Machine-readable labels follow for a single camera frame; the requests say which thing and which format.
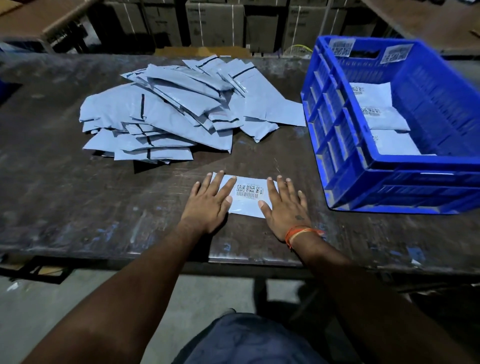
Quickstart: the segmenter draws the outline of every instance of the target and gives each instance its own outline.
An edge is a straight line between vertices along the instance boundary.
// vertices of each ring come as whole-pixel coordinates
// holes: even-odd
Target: left hand
[[[237,177],[232,177],[219,191],[224,175],[221,170],[210,183],[212,173],[208,173],[201,185],[193,185],[180,222],[192,224],[201,234],[212,233],[222,223],[232,204],[229,194],[237,182]]]

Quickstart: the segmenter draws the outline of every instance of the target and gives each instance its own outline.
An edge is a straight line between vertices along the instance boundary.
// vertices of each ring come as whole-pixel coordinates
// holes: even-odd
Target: barcode
[[[254,185],[254,184],[238,184],[237,185],[237,196],[246,197],[254,200],[258,199],[258,196],[264,194],[263,187]]]
[[[364,87],[360,87],[360,86],[352,86],[352,90],[353,90],[353,93],[356,95],[361,95],[363,94],[363,92],[365,92],[365,88]]]
[[[382,114],[380,109],[377,109],[377,108],[361,108],[361,112],[364,115],[370,115],[370,116],[380,116]]]
[[[407,59],[413,44],[402,44],[399,46],[392,46],[385,48],[384,56],[380,61],[380,64],[400,62]]]
[[[328,44],[336,57],[350,57],[355,39],[331,39]]]
[[[252,192],[241,192],[241,191],[237,191],[237,196],[246,197],[246,198],[251,198],[251,199],[253,199],[253,200],[257,200],[257,199],[258,199],[258,194],[253,194]]]

